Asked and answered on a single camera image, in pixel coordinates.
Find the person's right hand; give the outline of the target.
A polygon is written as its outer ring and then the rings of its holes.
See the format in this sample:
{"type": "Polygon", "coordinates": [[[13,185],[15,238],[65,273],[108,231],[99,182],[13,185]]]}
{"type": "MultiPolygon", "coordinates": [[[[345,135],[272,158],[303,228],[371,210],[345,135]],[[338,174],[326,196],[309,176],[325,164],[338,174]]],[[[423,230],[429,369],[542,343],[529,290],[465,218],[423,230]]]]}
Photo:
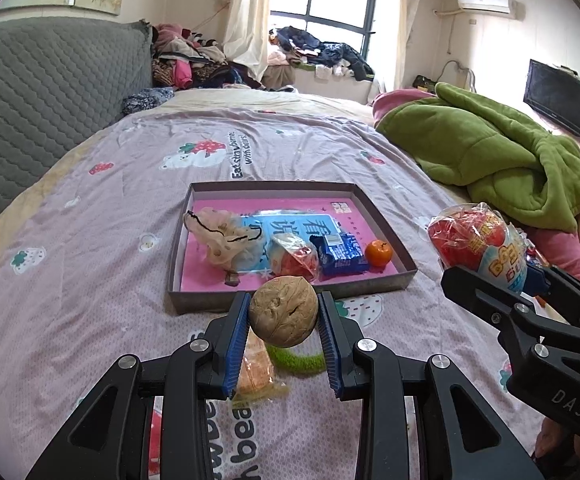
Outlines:
{"type": "MultiPolygon", "coordinates": [[[[536,438],[534,455],[536,458],[547,455],[561,444],[566,436],[565,429],[557,422],[545,418],[541,423],[539,434],[536,438]]],[[[580,437],[574,437],[574,451],[580,459],[580,437]]]]}

